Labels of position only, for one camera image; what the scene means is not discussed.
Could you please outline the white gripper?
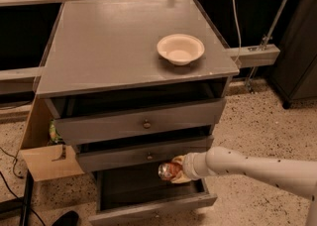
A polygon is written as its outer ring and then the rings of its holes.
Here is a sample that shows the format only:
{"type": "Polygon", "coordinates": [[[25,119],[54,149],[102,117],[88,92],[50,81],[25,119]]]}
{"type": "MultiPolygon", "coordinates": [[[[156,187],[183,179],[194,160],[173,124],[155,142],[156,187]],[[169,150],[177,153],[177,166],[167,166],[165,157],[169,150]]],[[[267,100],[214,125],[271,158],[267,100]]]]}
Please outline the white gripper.
{"type": "Polygon", "coordinates": [[[171,183],[181,184],[192,180],[198,180],[211,175],[211,171],[207,167],[206,152],[189,153],[185,156],[177,156],[171,160],[175,164],[179,164],[183,168],[186,176],[178,176],[171,180],[171,183]]]}

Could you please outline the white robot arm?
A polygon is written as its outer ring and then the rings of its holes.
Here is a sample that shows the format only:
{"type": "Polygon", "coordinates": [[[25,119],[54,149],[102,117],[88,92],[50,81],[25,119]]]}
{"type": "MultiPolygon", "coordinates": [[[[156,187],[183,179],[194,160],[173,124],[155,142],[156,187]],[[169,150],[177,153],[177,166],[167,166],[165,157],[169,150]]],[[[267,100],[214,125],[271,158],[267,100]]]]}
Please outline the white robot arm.
{"type": "Polygon", "coordinates": [[[305,226],[317,226],[317,163],[257,158],[223,147],[189,153],[172,160],[171,181],[181,183],[207,176],[241,174],[310,200],[305,226]]]}

